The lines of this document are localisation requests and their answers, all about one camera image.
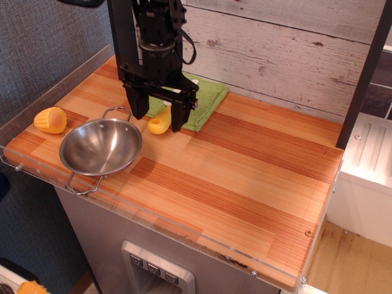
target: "black pole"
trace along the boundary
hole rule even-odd
[[[386,38],[392,25],[392,0],[386,0],[383,12],[380,17],[379,25],[375,31],[369,53],[365,60],[363,70],[356,86],[353,99],[345,117],[343,128],[337,140],[336,147],[345,149],[349,142],[351,132],[354,128],[361,106],[372,80],[373,73],[380,59],[381,52],[385,45]]]

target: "green cloth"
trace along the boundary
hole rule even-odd
[[[190,80],[198,80],[199,90],[196,93],[198,107],[196,110],[190,111],[188,122],[183,125],[183,129],[198,132],[226,96],[228,88],[225,85],[206,81],[189,73],[184,73],[184,76]],[[158,115],[165,107],[163,100],[150,96],[147,116],[152,118]]]

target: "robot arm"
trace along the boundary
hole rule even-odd
[[[104,0],[60,0],[97,7]],[[196,51],[181,29],[186,22],[180,0],[108,0],[119,78],[124,83],[133,115],[140,119],[149,109],[148,96],[171,102],[171,126],[181,130],[196,109],[198,86],[182,73]],[[183,37],[194,47],[189,62],[183,59]],[[180,89],[180,93],[163,87]]]

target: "yellow plastic vegetable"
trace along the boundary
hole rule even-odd
[[[150,118],[147,122],[148,130],[156,135],[167,131],[172,123],[172,107],[166,106],[157,116]]]
[[[48,291],[36,281],[24,282],[20,285],[17,294],[47,294]]]
[[[67,115],[61,108],[51,107],[36,115],[34,125],[43,132],[60,134],[66,129]]]

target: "wooden countertop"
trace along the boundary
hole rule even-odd
[[[107,108],[129,108],[115,59],[56,105],[67,113],[66,134]],[[334,147],[341,125],[232,93],[199,133],[153,135],[147,119],[131,122],[143,137],[139,156],[86,198],[241,270],[256,270],[280,288],[295,288],[341,163],[343,150]],[[70,171],[59,158],[62,139],[31,125],[4,155],[64,187]],[[78,179],[96,180],[76,178],[79,189],[86,186]]]

